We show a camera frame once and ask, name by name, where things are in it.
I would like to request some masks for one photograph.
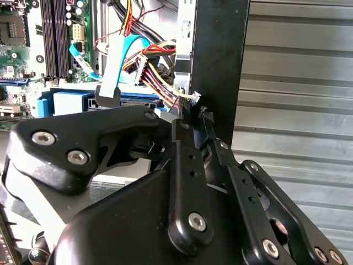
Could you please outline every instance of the motherboard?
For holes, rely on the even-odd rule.
[[[0,0],[0,131],[53,113],[50,102],[60,83],[90,81],[68,49],[74,45],[92,63],[89,5],[89,0]]]

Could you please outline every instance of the black robotic arm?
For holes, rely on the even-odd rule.
[[[15,127],[4,184],[56,231],[48,264],[347,264],[257,163],[234,159],[211,112],[179,99],[171,113],[169,123],[135,106]],[[139,158],[148,175],[89,206],[93,176]]]

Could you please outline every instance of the ram slot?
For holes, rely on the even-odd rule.
[[[59,78],[68,78],[68,70],[71,68],[69,54],[69,29],[66,25],[66,0],[52,1],[55,14],[55,28],[57,40],[57,58]]]
[[[55,28],[53,25],[54,12],[51,7],[51,0],[41,1],[44,54],[47,76],[54,78],[58,75],[56,61]]]

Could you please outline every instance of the silver screw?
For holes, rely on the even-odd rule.
[[[206,230],[206,221],[198,213],[191,213],[189,215],[190,226],[198,232],[203,232]]]
[[[323,262],[327,262],[327,258],[320,248],[316,247],[315,253]]]
[[[186,130],[190,128],[190,126],[188,124],[186,124],[186,123],[180,123],[180,126],[183,127]]]
[[[146,112],[145,116],[152,119],[152,120],[155,120],[157,118],[155,114],[150,113],[150,112]]]
[[[225,142],[221,142],[221,146],[226,150],[229,148]]]
[[[258,168],[257,165],[255,165],[255,164],[250,164],[250,167],[251,167],[252,169],[256,170],[256,171],[259,170],[259,168]]]
[[[270,255],[272,258],[278,258],[280,256],[280,253],[278,252],[277,247],[275,246],[275,244],[272,243],[272,241],[268,239],[264,239],[263,247],[266,253]]]
[[[73,150],[67,154],[67,159],[75,165],[84,165],[88,161],[88,156],[80,150]]]
[[[336,252],[334,252],[333,250],[330,250],[330,254],[331,254],[331,257],[335,260],[335,262],[337,262],[340,265],[343,264],[342,259],[340,258],[340,256],[338,256]]]
[[[37,145],[52,145],[55,143],[55,137],[46,131],[37,131],[32,135],[32,141]]]

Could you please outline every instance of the corrugated metal wall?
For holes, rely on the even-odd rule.
[[[353,2],[275,2],[251,4],[232,148],[353,263]]]

